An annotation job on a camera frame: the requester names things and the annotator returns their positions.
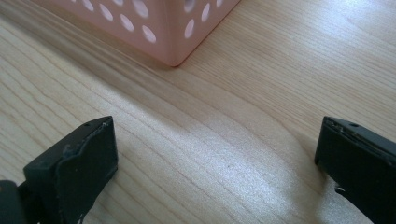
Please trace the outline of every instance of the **light wood surface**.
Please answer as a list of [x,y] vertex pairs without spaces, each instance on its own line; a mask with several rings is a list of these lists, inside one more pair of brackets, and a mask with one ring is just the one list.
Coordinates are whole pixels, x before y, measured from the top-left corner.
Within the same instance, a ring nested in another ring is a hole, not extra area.
[[0,178],[112,115],[85,223],[370,223],[313,158],[325,115],[396,141],[394,1],[245,0],[178,68],[90,33],[0,1]]

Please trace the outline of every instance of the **white circular hole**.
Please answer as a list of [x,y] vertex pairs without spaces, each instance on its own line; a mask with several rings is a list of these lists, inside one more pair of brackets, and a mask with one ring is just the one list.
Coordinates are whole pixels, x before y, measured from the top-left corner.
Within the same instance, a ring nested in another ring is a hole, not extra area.
[[102,10],[102,15],[108,20],[113,21],[113,15],[111,14],[110,10],[102,4],[99,4],[100,9]]
[[192,33],[194,33],[194,25],[195,25],[194,20],[190,20],[189,23],[187,24],[186,30],[184,31],[184,37],[186,37],[186,39],[190,38],[192,36]]
[[87,8],[89,11],[93,11],[93,4],[91,3],[90,0],[82,0],[82,4],[84,5],[85,8]]
[[155,36],[154,33],[152,33],[152,31],[147,27],[147,26],[142,26],[143,29],[143,34],[145,35],[145,38],[151,42],[151,43],[155,43],[157,42],[157,37]]
[[206,4],[204,7],[204,11],[202,11],[202,21],[207,21],[207,18],[209,18],[209,12],[210,12],[210,3]]
[[216,1],[216,6],[217,7],[221,7],[221,5],[223,4],[224,0],[217,0]]
[[191,12],[195,6],[195,0],[184,0],[184,10],[186,12]]
[[125,29],[127,29],[128,31],[132,32],[134,30],[134,25],[132,24],[132,22],[122,14],[120,14],[120,18],[123,27],[125,27]]
[[113,0],[113,2],[119,7],[122,7],[123,5],[123,0]]
[[133,0],[133,2],[134,9],[136,10],[137,14],[143,18],[147,18],[149,16],[149,10],[143,0]]

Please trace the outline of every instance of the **wood grain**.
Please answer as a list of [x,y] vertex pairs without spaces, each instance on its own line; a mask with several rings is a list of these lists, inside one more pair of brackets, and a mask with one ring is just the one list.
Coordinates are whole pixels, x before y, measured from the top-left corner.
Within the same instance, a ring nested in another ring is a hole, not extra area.
[[387,0],[242,1],[168,68],[3,0],[0,178],[112,115],[120,169],[86,223],[370,223],[313,157],[325,115],[396,141],[395,20]]

